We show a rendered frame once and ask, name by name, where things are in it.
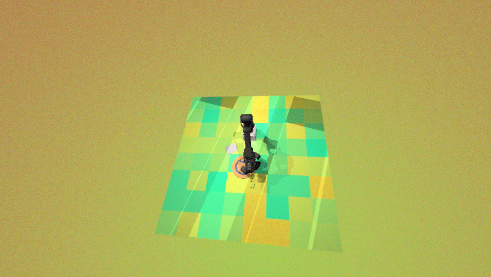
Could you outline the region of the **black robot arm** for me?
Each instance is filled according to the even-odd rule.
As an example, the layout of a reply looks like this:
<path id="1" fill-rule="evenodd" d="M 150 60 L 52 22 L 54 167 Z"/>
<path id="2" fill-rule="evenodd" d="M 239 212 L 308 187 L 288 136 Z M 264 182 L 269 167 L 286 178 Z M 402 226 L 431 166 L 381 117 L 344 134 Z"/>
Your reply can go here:
<path id="1" fill-rule="evenodd" d="M 244 163 L 246 163 L 245 172 L 252 173 L 254 172 L 254 170 L 257 170 L 260 167 L 260 163 L 261 163 L 260 161 L 255 161 L 255 153 L 253 152 L 253 148 L 251 147 L 250 133 L 253 132 L 253 128 L 255 125 L 253 122 L 253 115 L 242 114 L 240 116 L 240 123 L 241 126 L 243 127 L 243 133 L 245 139 L 245 148 L 243 152 Z"/>

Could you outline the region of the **tan round bead board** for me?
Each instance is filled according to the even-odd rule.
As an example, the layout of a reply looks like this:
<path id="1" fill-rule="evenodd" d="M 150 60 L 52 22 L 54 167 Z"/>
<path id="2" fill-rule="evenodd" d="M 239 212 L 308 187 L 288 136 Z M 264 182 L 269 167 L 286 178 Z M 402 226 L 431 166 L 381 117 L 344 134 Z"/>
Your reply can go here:
<path id="1" fill-rule="evenodd" d="M 244 167 L 245 167 L 245 163 L 243 163 L 243 162 L 241 162 L 241 161 L 239 161 L 239 160 L 241 160 L 241 161 L 243 161 L 243 162 L 244 162 L 244 157 L 243 157 L 243 155 L 238 156 L 238 157 L 237 157 L 237 158 L 236 158 L 236 159 L 233 161 L 233 163 L 232 163 L 232 171 L 233 171 L 233 173 L 234 173 L 234 174 L 235 174 L 237 177 L 242 178 L 242 179 L 245 179 L 245 178 L 249 178 L 249 177 L 251 177 L 251 176 L 254 174 L 255 170 L 254 170 L 254 172 L 252 172 L 252 173 L 243 174 L 243 172 L 242 172 L 240 169 L 242 168 L 242 166 L 244 166 Z M 238 162 L 238 161 L 239 161 L 239 162 Z M 238 164 L 236 165 L 236 163 L 238 163 Z M 239 173 L 236 171 L 236 169 L 237 169 L 237 171 L 238 171 L 239 173 L 242 173 L 243 175 L 239 174 Z"/>

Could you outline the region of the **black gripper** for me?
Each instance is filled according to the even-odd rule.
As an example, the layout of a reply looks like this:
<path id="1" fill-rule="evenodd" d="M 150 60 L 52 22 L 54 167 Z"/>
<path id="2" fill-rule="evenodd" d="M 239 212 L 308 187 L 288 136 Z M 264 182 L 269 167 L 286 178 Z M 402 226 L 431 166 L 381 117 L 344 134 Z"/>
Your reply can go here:
<path id="1" fill-rule="evenodd" d="M 255 158 L 260 159 L 260 157 L 261 157 L 261 156 L 260 156 L 258 153 L 256 153 L 256 152 L 254 152 L 254 153 L 255 153 Z M 248 173 L 246 172 L 246 167 L 242 166 L 242 168 L 241 168 L 240 170 L 241 170 L 243 173 L 248 174 Z"/>

